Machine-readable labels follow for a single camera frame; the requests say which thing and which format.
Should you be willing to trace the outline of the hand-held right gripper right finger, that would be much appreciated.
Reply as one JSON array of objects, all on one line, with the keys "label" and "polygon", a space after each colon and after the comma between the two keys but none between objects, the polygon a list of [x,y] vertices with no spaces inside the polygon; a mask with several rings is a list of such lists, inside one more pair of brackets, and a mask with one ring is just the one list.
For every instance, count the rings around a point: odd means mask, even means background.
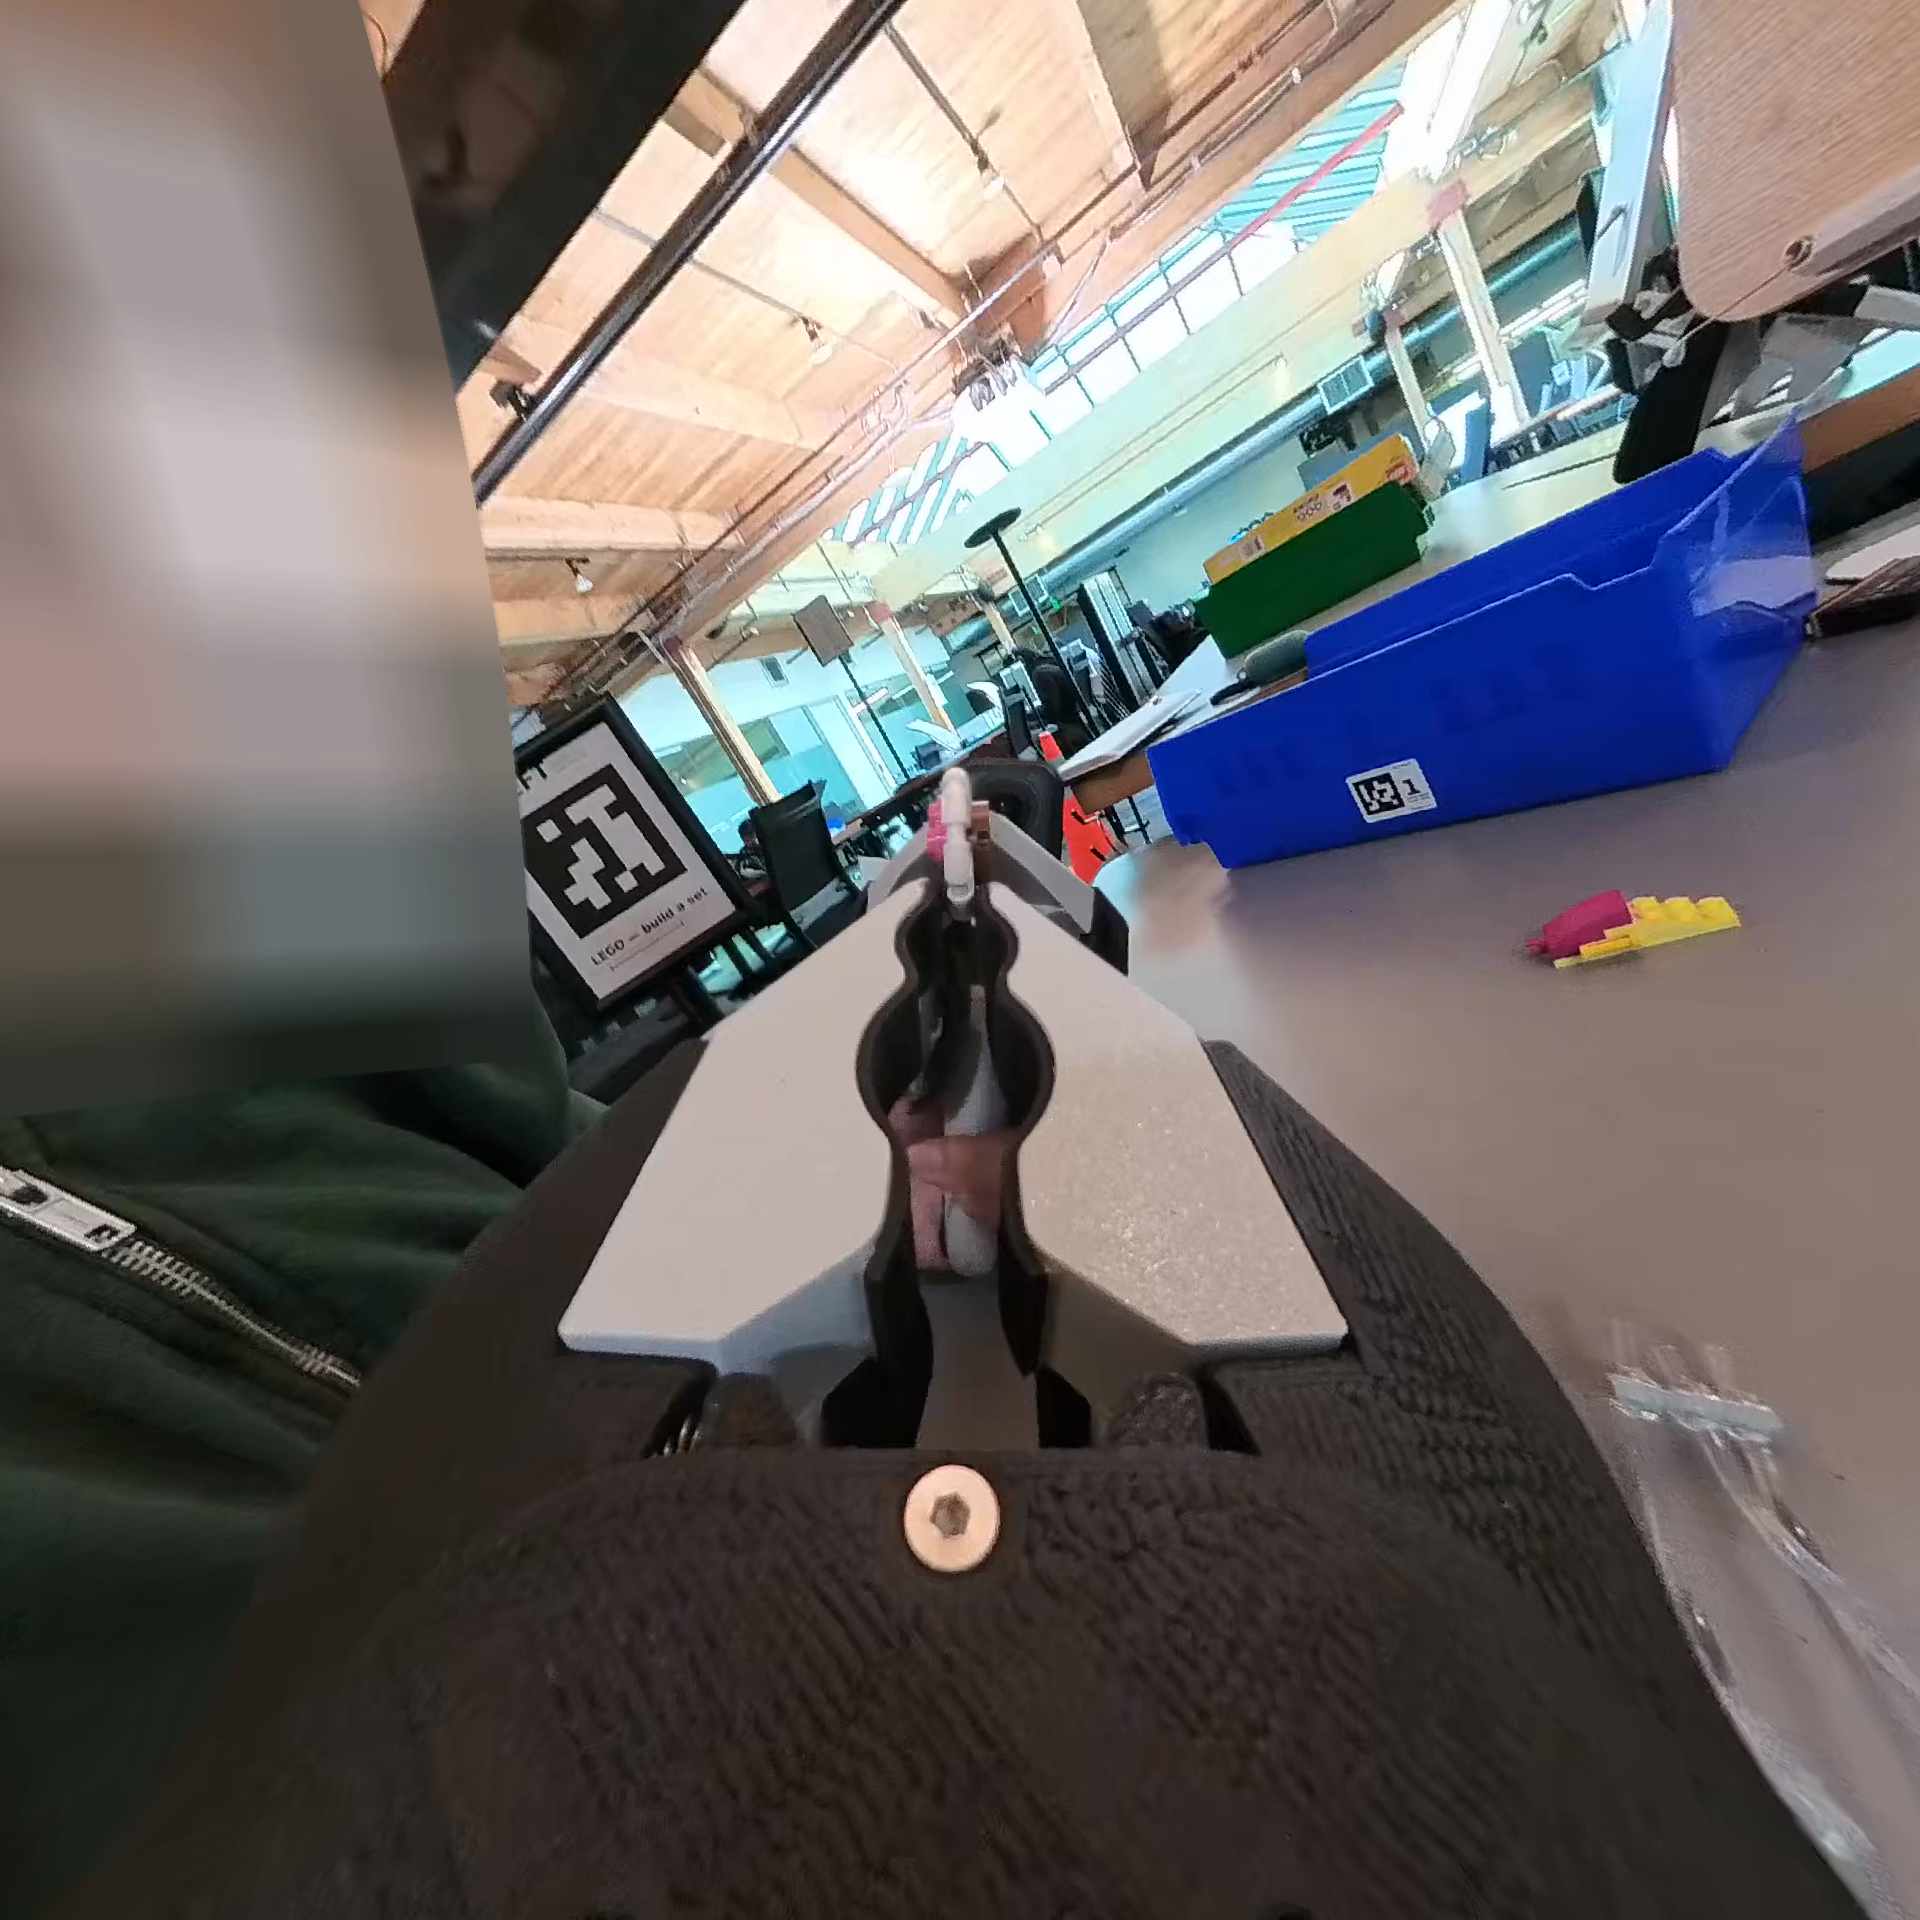
[{"label": "hand-held right gripper right finger", "polygon": [[1041,1044],[1011,1222],[1048,1370],[1107,1426],[1151,1376],[1335,1353],[1350,1322],[1198,1034],[1011,886],[990,905]]}]

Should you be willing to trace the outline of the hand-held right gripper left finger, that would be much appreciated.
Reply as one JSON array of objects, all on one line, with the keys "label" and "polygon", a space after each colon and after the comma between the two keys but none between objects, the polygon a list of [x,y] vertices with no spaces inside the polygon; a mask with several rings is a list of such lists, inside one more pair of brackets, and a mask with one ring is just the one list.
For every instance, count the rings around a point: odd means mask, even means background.
[{"label": "hand-held right gripper left finger", "polygon": [[897,1130],[925,1092],[937,886],[907,881],[718,1026],[561,1345],[766,1378],[837,1445],[913,1445],[934,1339]]}]

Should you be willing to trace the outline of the yellow lego box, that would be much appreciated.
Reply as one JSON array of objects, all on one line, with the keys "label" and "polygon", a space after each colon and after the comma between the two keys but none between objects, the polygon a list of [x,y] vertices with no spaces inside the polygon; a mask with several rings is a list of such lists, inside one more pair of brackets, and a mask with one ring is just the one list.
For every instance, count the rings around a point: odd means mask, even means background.
[{"label": "yellow lego box", "polygon": [[1421,442],[1411,442],[1403,435],[1389,435],[1352,454],[1344,465],[1311,465],[1309,476],[1312,485],[1303,493],[1257,520],[1235,542],[1208,557],[1208,585],[1221,585],[1235,572],[1250,566],[1267,554],[1314,528],[1314,524],[1350,510],[1359,498],[1382,486],[1416,485],[1422,458],[1424,448]]}]

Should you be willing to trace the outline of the pink and yellow lego assembly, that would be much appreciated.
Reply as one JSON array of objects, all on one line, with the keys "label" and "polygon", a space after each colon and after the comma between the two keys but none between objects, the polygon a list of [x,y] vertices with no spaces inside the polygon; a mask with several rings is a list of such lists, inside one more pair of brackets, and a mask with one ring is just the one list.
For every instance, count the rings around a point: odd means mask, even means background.
[{"label": "pink and yellow lego assembly", "polygon": [[1743,916],[1722,896],[1623,896],[1609,891],[1565,909],[1525,941],[1528,958],[1559,972],[1609,965],[1637,954],[1737,930]]}]

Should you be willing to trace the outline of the person's left hand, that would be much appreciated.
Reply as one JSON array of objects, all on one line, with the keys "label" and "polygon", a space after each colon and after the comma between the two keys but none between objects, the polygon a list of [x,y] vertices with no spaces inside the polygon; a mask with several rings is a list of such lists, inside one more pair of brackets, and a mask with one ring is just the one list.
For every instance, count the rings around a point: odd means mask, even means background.
[{"label": "person's left hand", "polygon": [[941,1196],[976,1220],[998,1216],[1006,1133],[952,1133],[941,1105],[915,1097],[894,1109],[891,1122],[917,1198]]}]

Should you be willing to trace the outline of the black office chair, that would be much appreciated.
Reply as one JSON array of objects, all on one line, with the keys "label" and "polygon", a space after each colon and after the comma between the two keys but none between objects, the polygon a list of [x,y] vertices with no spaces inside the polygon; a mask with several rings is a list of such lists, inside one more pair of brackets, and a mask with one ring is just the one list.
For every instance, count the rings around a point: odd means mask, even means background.
[{"label": "black office chair", "polygon": [[816,782],[755,805],[742,836],[759,852],[782,918],[803,948],[823,948],[864,914],[867,889],[833,844]]}]

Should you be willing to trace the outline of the black floor lamp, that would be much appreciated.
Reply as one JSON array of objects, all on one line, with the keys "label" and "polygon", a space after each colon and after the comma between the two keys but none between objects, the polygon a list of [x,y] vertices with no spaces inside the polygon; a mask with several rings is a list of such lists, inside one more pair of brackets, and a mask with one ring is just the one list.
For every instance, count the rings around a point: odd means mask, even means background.
[{"label": "black floor lamp", "polygon": [[966,536],[966,549],[971,554],[971,552],[979,552],[981,547],[990,544],[992,552],[999,554],[999,561],[1005,562],[1005,566],[1006,566],[1006,572],[1013,581],[1015,596],[1022,603],[1022,609],[1030,617],[1030,624],[1033,626],[1033,630],[1041,640],[1041,646],[1048,649],[1048,656],[1051,656],[1054,664],[1058,665],[1061,656],[1058,656],[1058,645],[1054,640],[1054,633],[1049,629],[1049,617],[1041,609],[1041,600],[1031,589],[1019,562],[1015,561],[1013,547],[1011,547],[1011,540],[1008,540],[1008,536],[1017,526],[1019,516],[1022,516],[1019,508],[1006,508],[1006,510],[994,513],[992,516],[983,520],[971,532]]}]

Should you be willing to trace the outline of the green plastic bin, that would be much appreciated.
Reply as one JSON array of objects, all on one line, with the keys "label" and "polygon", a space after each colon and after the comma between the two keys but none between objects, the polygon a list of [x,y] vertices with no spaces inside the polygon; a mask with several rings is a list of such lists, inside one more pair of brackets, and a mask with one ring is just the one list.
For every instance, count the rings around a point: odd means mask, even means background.
[{"label": "green plastic bin", "polygon": [[1431,528],[1424,492],[1378,486],[1215,582],[1194,617],[1225,658],[1243,656],[1411,569]]}]

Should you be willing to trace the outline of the blue plastic bin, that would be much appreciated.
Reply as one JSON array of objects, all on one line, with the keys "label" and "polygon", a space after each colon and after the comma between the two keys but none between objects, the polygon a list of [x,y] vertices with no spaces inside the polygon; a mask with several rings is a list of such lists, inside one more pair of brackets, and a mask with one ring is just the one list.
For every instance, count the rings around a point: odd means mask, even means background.
[{"label": "blue plastic bin", "polygon": [[1173,836],[1231,870],[1717,772],[1817,589],[1790,417],[1312,633],[1302,685],[1149,766]]}]

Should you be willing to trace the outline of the green zip jacket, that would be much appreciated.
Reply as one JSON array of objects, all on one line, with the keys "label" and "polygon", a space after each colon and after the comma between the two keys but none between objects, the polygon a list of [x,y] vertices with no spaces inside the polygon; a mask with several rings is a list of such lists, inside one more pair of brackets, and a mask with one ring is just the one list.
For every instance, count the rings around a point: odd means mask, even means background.
[{"label": "green zip jacket", "polygon": [[7,1115],[2,1904],[106,1857],[370,1372],[605,1109],[509,1064]]}]

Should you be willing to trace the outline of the clear plastic bag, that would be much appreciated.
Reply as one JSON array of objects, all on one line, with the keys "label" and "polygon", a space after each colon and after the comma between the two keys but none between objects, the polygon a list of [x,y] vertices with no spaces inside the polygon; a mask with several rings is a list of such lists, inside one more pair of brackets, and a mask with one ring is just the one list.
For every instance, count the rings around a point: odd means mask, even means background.
[{"label": "clear plastic bag", "polygon": [[1915,1918],[1915,1612],[1809,1523],[1806,1433],[1727,1349],[1623,1317],[1569,1372],[1728,1722],[1864,1912]]}]

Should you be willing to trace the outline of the black pouch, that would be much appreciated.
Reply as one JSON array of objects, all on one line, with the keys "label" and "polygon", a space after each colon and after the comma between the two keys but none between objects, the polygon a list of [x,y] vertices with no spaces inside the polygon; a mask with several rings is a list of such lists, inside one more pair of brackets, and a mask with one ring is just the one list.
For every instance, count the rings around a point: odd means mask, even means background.
[{"label": "black pouch", "polygon": [[1688,460],[1711,412],[1713,384],[1737,325],[1703,321],[1672,340],[1661,365],[1641,382],[1615,460],[1617,485],[1640,480]]}]

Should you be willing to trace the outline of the white desktop monitor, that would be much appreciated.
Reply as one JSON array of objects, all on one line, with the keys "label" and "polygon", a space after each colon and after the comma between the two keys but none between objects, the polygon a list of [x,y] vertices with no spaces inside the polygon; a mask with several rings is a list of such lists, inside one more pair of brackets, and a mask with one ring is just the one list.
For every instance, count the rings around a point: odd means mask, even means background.
[{"label": "white desktop monitor", "polygon": [[1609,81],[1609,141],[1598,192],[1586,299],[1578,333],[1595,340],[1641,291],[1648,260],[1662,251],[1669,219],[1667,161],[1673,114],[1673,5],[1648,2],[1640,32],[1621,50]]}]

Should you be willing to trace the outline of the wooden board on white stand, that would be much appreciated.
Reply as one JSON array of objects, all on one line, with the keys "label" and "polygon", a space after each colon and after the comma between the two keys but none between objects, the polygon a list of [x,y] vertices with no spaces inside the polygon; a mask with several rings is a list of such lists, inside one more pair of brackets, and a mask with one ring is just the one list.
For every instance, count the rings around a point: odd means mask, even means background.
[{"label": "wooden board on white stand", "polygon": [[1915,345],[1918,5],[1672,5],[1672,226],[1595,339],[1632,410],[1665,348],[1737,325],[1696,435],[1815,412],[1878,339]]}]

